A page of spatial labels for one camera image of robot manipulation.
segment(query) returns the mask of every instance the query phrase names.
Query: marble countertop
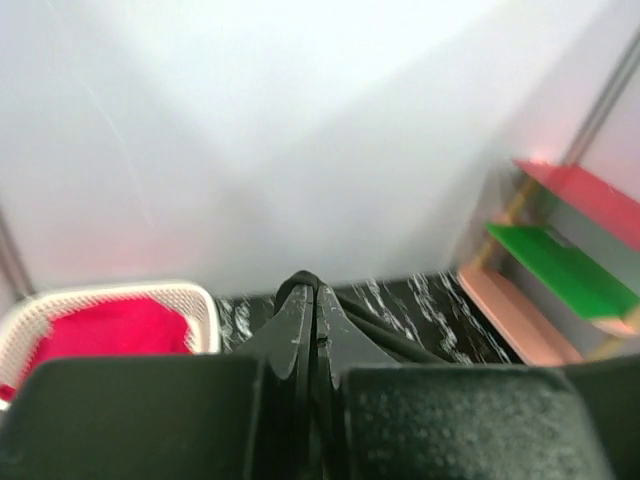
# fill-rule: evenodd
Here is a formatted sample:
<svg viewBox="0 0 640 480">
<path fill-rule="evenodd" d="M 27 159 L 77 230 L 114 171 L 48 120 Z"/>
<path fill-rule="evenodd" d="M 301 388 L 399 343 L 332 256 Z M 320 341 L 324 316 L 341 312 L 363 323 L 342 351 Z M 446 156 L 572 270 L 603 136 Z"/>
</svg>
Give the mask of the marble countertop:
<svg viewBox="0 0 640 480">
<path fill-rule="evenodd" d="M 455 274 L 334 287 L 404 335 L 456 363 L 521 363 L 460 287 Z M 274 295 L 216 299 L 225 352 L 247 340 L 273 315 Z"/>
</svg>

